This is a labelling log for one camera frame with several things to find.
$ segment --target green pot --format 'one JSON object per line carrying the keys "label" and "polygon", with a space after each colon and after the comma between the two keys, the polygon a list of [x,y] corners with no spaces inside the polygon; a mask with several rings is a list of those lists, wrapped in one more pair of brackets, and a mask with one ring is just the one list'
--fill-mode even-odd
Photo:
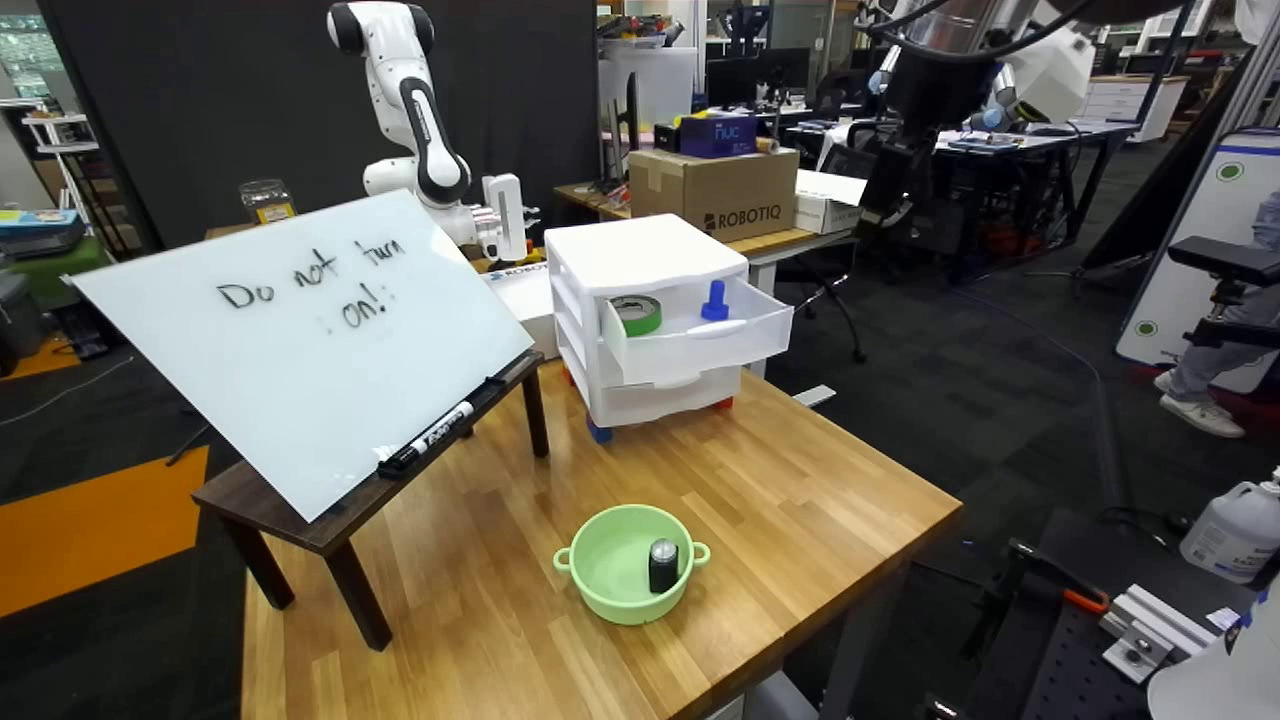
{"label": "green pot", "polygon": [[[680,546],[676,585],[649,593],[649,546],[674,540]],[[689,529],[652,502],[611,502],[595,513],[553,563],[571,574],[584,602],[609,624],[649,624],[667,616],[691,569],[709,563],[713,546],[695,542]]]}

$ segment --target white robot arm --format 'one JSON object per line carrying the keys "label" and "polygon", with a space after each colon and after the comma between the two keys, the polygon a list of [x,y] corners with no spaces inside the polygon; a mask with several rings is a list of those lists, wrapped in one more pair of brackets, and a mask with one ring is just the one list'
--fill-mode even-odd
{"label": "white robot arm", "polygon": [[381,132],[413,155],[363,167],[363,192],[413,189],[458,242],[482,242],[490,258],[523,258],[523,205],[512,172],[484,175],[484,205],[465,205],[473,167],[451,152],[427,69],[436,22],[422,5],[333,5],[329,41],[363,57],[370,101]]}

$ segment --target floor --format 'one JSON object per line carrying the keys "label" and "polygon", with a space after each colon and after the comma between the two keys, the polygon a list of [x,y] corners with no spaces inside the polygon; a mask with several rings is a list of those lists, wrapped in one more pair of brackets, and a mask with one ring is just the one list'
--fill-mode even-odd
{"label": "floor", "polygon": [[[1133,149],[1112,163],[1086,239],[1067,250],[967,284],[948,284],[934,264],[904,276],[864,268],[844,297],[867,365],[849,359],[849,326],[831,303],[796,319],[793,352],[767,365],[790,392],[836,389],[824,416],[966,498],[956,533],[914,563],[858,717],[908,720],[927,694],[966,703],[981,673],[981,653],[966,656],[966,640],[1004,542],[1037,540],[1054,509],[1102,509],[1094,374],[1112,397],[1137,513],[1191,515],[1225,484],[1271,473],[1280,432],[1264,424],[1267,411],[1244,416],[1250,435],[1232,445],[1187,432],[1157,408],[1147,368],[1112,352],[1127,300],[1074,284],[1082,250],[1157,160],[1159,149]],[[790,284],[785,270],[780,290],[799,300],[810,284]],[[130,352],[3,378],[0,502],[166,458],[196,428],[186,401]],[[211,440],[208,473],[225,465],[227,449]],[[245,570],[215,529],[194,533],[187,552],[0,616],[3,717],[241,717]],[[827,653],[831,633],[790,664],[810,694],[820,694]]]}

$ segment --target person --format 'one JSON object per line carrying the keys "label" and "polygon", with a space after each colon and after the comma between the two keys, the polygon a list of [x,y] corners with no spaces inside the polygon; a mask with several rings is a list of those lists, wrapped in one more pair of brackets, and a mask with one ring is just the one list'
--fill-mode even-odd
{"label": "person", "polygon": [[[1280,192],[1271,192],[1254,221],[1254,239],[1267,250],[1280,250]],[[1244,303],[1238,303],[1225,319],[1232,322],[1260,322],[1280,326],[1280,284],[1254,290]],[[1168,370],[1159,370],[1152,385],[1159,392],[1159,408],[1168,408],[1176,419],[1209,432],[1209,435],[1244,435],[1238,416],[1213,401],[1213,378],[1244,368],[1271,346],[1264,344],[1191,344],[1176,354]]]}

